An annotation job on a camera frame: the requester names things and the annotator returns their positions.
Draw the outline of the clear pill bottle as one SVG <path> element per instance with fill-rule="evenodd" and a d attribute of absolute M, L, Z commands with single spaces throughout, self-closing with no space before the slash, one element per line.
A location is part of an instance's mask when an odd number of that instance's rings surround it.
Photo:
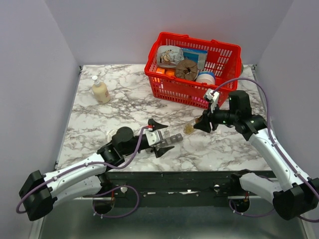
<path fill-rule="evenodd" d="M 195 132 L 194 125 L 199 121 L 199 118 L 190 120 L 183 128 L 183 132 L 186 135 L 190 135 Z"/>

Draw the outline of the grey weekly pill organizer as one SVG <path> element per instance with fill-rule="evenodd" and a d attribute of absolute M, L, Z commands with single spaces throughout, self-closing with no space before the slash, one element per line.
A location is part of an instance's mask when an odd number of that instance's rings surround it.
<path fill-rule="evenodd" d="M 165 139 L 163 139 L 163 141 L 159 144 L 159 147 L 160 148 L 169 147 L 169 146 L 172 146 L 172 145 L 179 143 L 181 141 L 183 141 L 182 135 L 180 133 L 175 134 L 175 135 L 172 135 L 172 136 L 169 136 L 169 137 L 166 137 Z"/>

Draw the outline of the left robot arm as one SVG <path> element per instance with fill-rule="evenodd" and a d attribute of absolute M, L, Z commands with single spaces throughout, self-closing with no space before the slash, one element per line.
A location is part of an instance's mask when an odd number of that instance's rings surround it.
<path fill-rule="evenodd" d="M 139 135 L 130 127 L 121 127 L 110 142 L 82 161 L 53 172 L 30 173 L 18 193 L 16 213 L 27 214 L 30 221 L 36 221 L 62 202 L 82 196 L 107 196 L 111 185 L 102 179 L 103 174 L 126 168 L 143 150 L 159 158 L 183 140 L 181 134 L 170 135 L 166 127 L 153 119 Z"/>

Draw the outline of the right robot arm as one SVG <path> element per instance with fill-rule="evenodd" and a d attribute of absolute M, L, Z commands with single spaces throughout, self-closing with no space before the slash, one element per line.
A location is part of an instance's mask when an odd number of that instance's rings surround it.
<path fill-rule="evenodd" d="M 271 203 L 278 215 L 290 220 L 317 207 L 319 180 L 312 179 L 287 154 L 274 138 L 273 131 L 261 115 L 252 114 L 249 95 L 242 90 L 229 94 L 229 109 L 219 108 L 219 93 L 209 89 L 204 94 L 208 108 L 195 121 L 194 128 L 210 133 L 220 124 L 234 127 L 261 154 L 275 174 L 271 182 L 250 170 L 232 175 L 230 191 L 241 195 L 252 192 Z"/>

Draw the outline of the white blue lidded tub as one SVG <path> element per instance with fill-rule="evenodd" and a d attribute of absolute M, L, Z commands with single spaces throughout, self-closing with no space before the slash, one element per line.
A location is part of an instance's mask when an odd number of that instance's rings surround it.
<path fill-rule="evenodd" d="M 213 72 L 210 72 L 210 71 L 201 71 L 198 73 L 195 81 L 198 83 L 206 83 L 208 85 L 214 85 L 215 75 Z"/>

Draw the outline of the brown round paper package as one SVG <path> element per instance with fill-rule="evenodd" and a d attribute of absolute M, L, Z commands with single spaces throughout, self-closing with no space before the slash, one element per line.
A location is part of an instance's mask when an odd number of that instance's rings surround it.
<path fill-rule="evenodd" d="M 195 81 L 197 75 L 197 63 L 189 59 L 180 61 L 175 68 L 175 76 L 180 79 Z"/>

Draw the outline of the orange fruit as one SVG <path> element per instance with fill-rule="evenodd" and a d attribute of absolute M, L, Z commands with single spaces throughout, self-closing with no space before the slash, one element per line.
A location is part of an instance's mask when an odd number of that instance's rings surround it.
<path fill-rule="evenodd" d="M 175 76 L 175 69 L 166 69 L 165 74 L 169 77 L 174 77 Z"/>

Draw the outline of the blue white packet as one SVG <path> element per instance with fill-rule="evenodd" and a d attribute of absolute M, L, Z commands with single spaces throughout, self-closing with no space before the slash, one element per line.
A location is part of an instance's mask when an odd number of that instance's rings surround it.
<path fill-rule="evenodd" d="M 204 69 L 208 51 L 193 48 L 182 48 L 182 51 L 184 59 L 195 62 L 199 70 Z"/>

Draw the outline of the orange small package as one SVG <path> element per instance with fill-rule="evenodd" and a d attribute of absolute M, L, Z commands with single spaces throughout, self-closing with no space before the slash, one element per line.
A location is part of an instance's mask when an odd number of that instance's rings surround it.
<path fill-rule="evenodd" d="M 157 74 L 165 74 L 165 68 L 157 67 L 156 73 Z"/>

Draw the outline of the red plastic shopping basket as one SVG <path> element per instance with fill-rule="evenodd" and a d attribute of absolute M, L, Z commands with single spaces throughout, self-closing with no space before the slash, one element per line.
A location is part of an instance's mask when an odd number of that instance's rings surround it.
<path fill-rule="evenodd" d="M 206 50 L 204 70 L 215 75 L 216 84 L 192 82 L 157 73 L 159 62 L 157 51 L 164 45 Z M 208 102 L 203 99 L 207 89 L 216 89 L 226 81 L 239 77 L 241 66 L 241 47 L 239 45 L 214 39 L 208 41 L 192 38 L 186 34 L 161 32 L 149 52 L 145 74 L 149 78 L 154 97 L 204 109 L 208 107 Z"/>

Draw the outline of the cream lotion pump bottle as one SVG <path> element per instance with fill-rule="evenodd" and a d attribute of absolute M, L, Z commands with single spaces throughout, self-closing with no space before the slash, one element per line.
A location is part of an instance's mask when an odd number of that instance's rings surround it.
<path fill-rule="evenodd" d="M 110 101 L 111 97 L 108 92 L 107 86 L 104 82 L 102 82 L 98 76 L 92 76 L 92 80 L 94 84 L 92 86 L 92 91 L 95 96 L 95 99 L 100 104 L 106 104 Z"/>

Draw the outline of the white snack bag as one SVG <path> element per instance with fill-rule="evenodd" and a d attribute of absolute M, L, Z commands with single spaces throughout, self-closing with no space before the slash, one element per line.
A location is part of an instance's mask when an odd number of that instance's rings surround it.
<path fill-rule="evenodd" d="M 157 65 L 162 68 L 176 68 L 184 60 L 183 50 L 178 46 L 163 45 L 157 51 Z"/>

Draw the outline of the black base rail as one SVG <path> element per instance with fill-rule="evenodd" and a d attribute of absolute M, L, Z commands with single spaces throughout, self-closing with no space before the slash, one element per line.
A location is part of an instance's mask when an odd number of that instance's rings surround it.
<path fill-rule="evenodd" d="M 116 172 L 99 175 L 98 211 L 107 200 L 116 208 L 139 207 L 228 207 L 235 203 L 248 211 L 255 194 L 245 192 L 235 182 L 236 171 Z"/>

